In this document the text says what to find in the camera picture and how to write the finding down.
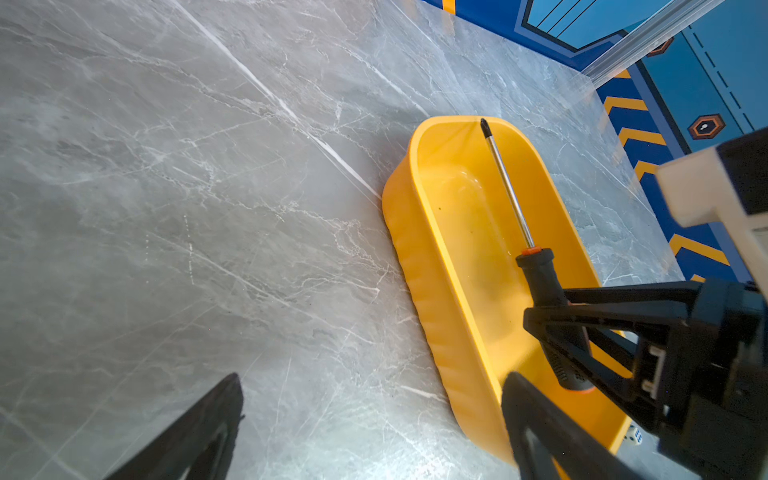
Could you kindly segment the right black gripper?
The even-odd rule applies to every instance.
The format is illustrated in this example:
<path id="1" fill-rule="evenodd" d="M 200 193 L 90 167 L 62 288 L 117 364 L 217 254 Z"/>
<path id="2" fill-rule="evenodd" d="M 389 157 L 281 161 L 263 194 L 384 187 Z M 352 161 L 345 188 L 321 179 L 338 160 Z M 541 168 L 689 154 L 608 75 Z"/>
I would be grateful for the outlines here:
<path id="1" fill-rule="evenodd" d="M 767 476 L 767 302 L 712 279 L 579 288 L 524 328 L 703 479 Z"/>

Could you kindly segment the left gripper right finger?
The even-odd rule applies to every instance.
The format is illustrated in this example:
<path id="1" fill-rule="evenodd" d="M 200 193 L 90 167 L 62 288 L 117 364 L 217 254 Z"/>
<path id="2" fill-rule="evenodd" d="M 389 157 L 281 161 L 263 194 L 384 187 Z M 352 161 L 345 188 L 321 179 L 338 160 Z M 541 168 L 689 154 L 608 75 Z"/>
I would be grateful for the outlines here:
<path id="1" fill-rule="evenodd" d="M 517 372 L 503 385 L 501 410 L 523 479 L 638 479 Z"/>

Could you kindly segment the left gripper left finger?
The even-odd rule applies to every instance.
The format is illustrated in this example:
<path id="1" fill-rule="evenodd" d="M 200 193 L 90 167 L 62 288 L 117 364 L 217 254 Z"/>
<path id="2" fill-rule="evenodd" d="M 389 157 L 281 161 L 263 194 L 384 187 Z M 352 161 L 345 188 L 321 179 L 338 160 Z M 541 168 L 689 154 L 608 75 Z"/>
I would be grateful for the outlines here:
<path id="1" fill-rule="evenodd" d="M 225 376 L 110 479 L 224 479 L 227 477 L 244 396 L 240 377 Z"/>

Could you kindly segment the black orange screwdriver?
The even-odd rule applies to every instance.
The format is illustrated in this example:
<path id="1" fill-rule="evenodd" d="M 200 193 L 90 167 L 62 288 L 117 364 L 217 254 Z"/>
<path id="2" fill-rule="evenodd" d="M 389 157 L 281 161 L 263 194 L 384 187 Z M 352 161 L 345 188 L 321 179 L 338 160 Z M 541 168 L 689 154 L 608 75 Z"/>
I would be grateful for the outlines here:
<path id="1" fill-rule="evenodd" d="M 542 248 L 535 243 L 500 150 L 490 125 L 485 118 L 480 119 L 480 128 L 501 175 L 506 193 L 513 206 L 517 222 L 524 237 L 526 248 L 516 258 L 516 263 L 523 271 L 528 283 L 533 305 L 536 308 L 567 306 L 569 302 L 554 268 L 553 251 L 549 248 Z M 591 391 L 594 388 L 592 383 L 572 367 L 564 356 L 549 346 L 548 340 L 555 338 L 567 341 L 577 347 L 583 347 L 590 353 L 590 344 L 586 330 L 583 327 L 557 327 L 552 333 L 547 333 L 540 344 L 561 387 L 575 392 Z"/>

